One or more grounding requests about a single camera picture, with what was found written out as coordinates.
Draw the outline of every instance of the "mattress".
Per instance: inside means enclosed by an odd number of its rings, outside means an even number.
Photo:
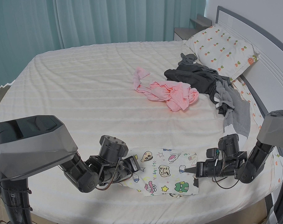
[[[138,66],[151,73],[145,79],[165,80],[164,71],[177,67],[182,52],[191,50],[183,41],[172,41],[97,44],[37,55],[2,99],[0,121],[55,115],[65,123],[84,161],[98,154],[104,134],[125,141],[129,148],[192,149],[198,161],[204,161],[206,149],[217,147],[223,136],[224,117],[209,97],[200,94],[186,110],[172,112],[132,86]],[[251,116],[243,148],[248,153],[258,132]],[[239,182],[224,190],[202,178],[198,195],[181,198],[143,196],[117,184],[85,194],[54,167],[28,178],[29,200],[33,213],[61,224],[206,223],[254,204],[277,188],[283,171],[275,155],[251,184]],[[221,184],[235,182],[229,177]]]

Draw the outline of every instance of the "pillowcase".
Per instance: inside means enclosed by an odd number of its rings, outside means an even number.
[[[185,41],[201,63],[235,80],[259,59],[253,46],[215,24]]]

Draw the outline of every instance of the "bedside table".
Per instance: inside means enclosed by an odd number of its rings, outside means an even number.
[[[174,41],[188,40],[194,34],[207,29],[212,25],[212,21],[201,14],[197,14],[196,19],[191,19],[192,23],[195,23],[195,28],[175,28]]]

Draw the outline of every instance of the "pink clothing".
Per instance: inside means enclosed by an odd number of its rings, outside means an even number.
[[[137,92],[142,92],[149,100],[166,101],[170,110],[176,112],[185,110],[188,105],[196,102],[199,92],[196,88],[190,88],[190,84],[176,81],[152,81],[150,87],[141,85],[143,79],[150,73],[141,67],[137,67],[133,74],[133,87]]]

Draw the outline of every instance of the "wooden floor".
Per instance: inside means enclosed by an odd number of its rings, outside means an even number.
[[[9,88],[10,88],[9,86],[0,88],[0,102]],[[267,216],[266,204],[265,204],[265,200],[263,199],[259,201],[258,203],[244,210],[227,215],[223,218],[220,218],[213,222],[209,222],[207,224],[231,224],[231,223],[233,224],[252,224],[252,223],[260,224],[263,222],[266,216]],[[55,224],[54,222],[48,221],[34,214],[31,214],[31,218],[32,218],[32,221],[37,224]],[[1,199],[0,199],[0,220],[3,220],[5,222],[9,221],[8,215],[6,214],[6,211],[5,211],[4,203],[2,202]]]

